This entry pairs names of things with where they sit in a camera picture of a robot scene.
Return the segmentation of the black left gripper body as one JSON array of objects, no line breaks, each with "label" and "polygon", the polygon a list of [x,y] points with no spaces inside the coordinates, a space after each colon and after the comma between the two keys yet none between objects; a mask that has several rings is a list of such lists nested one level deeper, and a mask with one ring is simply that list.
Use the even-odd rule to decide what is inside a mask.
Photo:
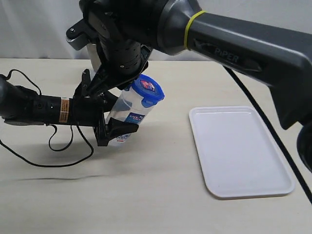
[{"label": "black left gripper body", "polygon": [[91,84],[89,69],[82,72],[81,82],[75,89],[71,115],[75,125],[93,128],[98,146],[108,146],[109,142],[117,136],[117,120],[105,119],[105,113],[110,112],[117,101],[117,96],[109,91],[102,92],[98,97],[86,94]]}]

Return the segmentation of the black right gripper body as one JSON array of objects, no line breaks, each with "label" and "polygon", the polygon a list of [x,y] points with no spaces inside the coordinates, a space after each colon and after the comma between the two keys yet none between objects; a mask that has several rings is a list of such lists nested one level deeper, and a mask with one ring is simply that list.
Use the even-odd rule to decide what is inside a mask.
[{"label": "black right gripper body", "polygon": [[147,69],[152,48],[122,35],[114,22],[81,19],[66,31],[66,37],[84,34],[89,43],[97,45],[101,66],[86,94],[98,96],[113,88],[126,88]]}]

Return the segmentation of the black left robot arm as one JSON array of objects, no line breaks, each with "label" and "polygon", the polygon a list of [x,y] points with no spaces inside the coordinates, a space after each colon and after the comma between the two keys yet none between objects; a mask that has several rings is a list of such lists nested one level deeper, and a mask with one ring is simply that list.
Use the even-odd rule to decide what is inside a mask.
[{"label": "black left robot arm", "polygon": [[74,125],[92,127],[98,146],[107,146],[112,139],[135,133],[138,124],[115,118],[106,121],[104,113],[111,111],[117,97],[110,92],[99,97],[87,95],[91,83],[89,70],[82,73],[82,81],[72,98],[46,96],[41,92],[9,83],[12,71],[0,76],[0,116],[6,124]]}]

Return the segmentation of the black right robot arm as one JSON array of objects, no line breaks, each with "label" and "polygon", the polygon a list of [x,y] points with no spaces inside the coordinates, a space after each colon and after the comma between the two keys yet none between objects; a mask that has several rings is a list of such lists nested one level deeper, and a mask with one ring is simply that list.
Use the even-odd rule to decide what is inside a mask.
[{"label": "black right robot arm", "polygon": [[289,29],[208,13],[196,0],[81,0],[82,19],[66,31],[80,50],[96,46],[99,68],[87,93],[124,88],[153,50],[194,51],[264,83],[280,125],[303,127],[298,154],[312,166],[312,37]]}]

